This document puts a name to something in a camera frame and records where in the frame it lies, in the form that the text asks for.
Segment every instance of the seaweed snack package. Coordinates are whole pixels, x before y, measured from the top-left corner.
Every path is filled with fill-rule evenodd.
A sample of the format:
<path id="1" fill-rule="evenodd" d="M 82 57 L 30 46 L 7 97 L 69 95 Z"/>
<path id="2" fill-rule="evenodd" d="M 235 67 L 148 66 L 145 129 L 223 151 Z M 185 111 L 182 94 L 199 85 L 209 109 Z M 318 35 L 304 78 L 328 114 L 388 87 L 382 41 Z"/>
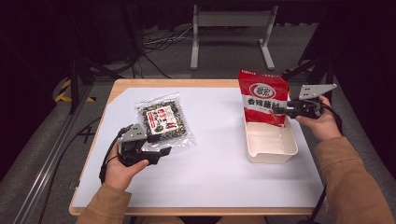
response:
<path id="1" fill-rule="evenodd" d="M 282 77 L 241 69 L 239 87 L 242 93 L 246 122 L 265 122 L 284 126 L 285 115 L 277 115 L 273 107 L 286 107 L 288 83 Z"/>
<path id="2" fill-rule="evenodd" d="M 134 108 L 147 135 L 160 134 L 160 141 L 143 146 L 147 151 L 164 147 L 194 147 L 195 140 L 179 105 L 180 94 L 173 93 L 137 104 Z"/>

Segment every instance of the person's left hand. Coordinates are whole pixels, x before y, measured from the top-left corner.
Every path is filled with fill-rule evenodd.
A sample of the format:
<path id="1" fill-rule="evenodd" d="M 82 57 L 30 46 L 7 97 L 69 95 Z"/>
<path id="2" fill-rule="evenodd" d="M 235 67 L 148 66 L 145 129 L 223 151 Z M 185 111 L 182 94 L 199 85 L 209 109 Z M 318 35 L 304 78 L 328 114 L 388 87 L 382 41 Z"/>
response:
<path id="1" fill-rule="evenodd" d="M 118 148 L 119 142 L 117 141 L 116 144 L 114 144 L 114 147 L 111 148 L 110 154 L 107 158 L 108 160 L 111 158 L 114 159 L 107 163 L 105 183 L 113 188 L 126 190 L 131 183 L 132 178 L 148 166 L 149 161 L 143 160 L 130 167 L 125 167 L 117 157 Z"/>

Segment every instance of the red snack bag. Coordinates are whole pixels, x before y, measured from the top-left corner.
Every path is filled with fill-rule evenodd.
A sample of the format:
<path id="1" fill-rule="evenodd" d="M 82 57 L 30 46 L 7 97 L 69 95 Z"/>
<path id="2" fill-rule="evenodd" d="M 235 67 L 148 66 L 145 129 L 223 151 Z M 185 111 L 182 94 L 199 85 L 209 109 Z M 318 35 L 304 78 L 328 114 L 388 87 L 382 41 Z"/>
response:
<path id="1" fill-rule="evenodd" d="M 272 107 L 286 107 L 288 82 L 276 75 L 239 71 L 239 87 L 244 103 L 246 122 L 265 122 L 284 126 L 285 115 L 276 115 Z"/>

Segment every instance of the sleeve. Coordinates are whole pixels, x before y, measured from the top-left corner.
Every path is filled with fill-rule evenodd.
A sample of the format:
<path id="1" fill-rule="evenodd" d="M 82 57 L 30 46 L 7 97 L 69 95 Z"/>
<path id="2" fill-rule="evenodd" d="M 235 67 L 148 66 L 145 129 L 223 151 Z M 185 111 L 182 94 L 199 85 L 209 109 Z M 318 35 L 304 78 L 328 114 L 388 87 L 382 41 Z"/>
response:
<path id="1" fill-rule="evenodd" d="M 115 189 L 104 183 L 78 217 L 77 224 L 122 223 L 131 193 Z"/>
<path id="2" fill-rule="evenodd" d="M 345 137 L 323 141 L 315 152 L 336 223 L 395 223 L 380 187 Z"/>

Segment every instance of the white tabletop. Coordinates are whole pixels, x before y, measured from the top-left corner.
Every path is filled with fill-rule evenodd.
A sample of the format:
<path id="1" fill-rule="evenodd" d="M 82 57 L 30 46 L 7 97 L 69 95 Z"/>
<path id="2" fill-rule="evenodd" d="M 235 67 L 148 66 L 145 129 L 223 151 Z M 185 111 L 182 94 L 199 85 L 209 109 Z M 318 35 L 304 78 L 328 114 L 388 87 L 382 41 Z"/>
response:
<path id="1" fill-rule="evenodd" d="M 212 210 L 226 215 L 250 209 L 263 215 L 306 214 L 315 207 L 323 185 L 295 120 L 291 121 L 298 145 L 295 156 L 283 164 L 251 163 L 239 88 L 130 88 L 106 107 L 71 213 L 86 207 L 100 188 L 99 171 L 109 145 L 120 128 L 138 122 L 134 106 L 175 92 L 181 95 L 180 106 L 196 147 L 172 150 L 135 176 L 127 189 L 133 194 L 127 213 L 159 215 L 155 211 L 166 209 L 168 215 Z"/>

